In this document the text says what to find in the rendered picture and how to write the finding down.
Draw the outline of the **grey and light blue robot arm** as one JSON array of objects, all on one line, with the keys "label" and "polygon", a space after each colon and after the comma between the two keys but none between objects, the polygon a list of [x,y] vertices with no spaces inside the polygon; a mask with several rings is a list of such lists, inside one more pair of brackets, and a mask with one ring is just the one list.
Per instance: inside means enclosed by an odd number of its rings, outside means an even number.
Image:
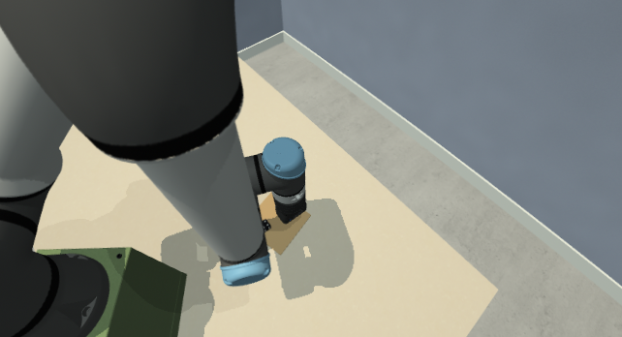
[{"label": "grey and light blue robot arm", "polygon": [[0,337],[86,337],[106,309],[97,260],[33,252],[73,124],[139,166],[227,286],[266,278],[258,195],[297,195],[306,161],[292,138],[244,157],[243,99],[234,0],[0,0]]}]

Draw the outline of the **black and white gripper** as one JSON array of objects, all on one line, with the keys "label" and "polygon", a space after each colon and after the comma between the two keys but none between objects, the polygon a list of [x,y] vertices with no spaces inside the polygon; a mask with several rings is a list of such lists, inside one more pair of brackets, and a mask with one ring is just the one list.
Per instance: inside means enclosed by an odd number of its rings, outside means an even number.
[{"label": "black and white gripper", "polygon": [[275,202],[276,214],[284,224],[290,223],[291,220],[306,210],[305,185],[297,195],[292,197],[281,197],[276,195],[273,191],[271,191],[271,193],[273,194]]}]

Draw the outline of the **tan square mat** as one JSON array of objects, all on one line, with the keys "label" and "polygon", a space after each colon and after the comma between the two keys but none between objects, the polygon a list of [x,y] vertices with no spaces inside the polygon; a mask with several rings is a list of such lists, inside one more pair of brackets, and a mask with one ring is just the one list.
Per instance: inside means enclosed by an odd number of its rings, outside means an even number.
[{"label": "tan square mat", "polygon": [[311,214],[304,211],[290,223],[283,224],[275,211],[275,203],[272,193],[260,204],[262,220],[267,219],[271,229],[265,232],[266,244],[279,255],[286,250]]}]

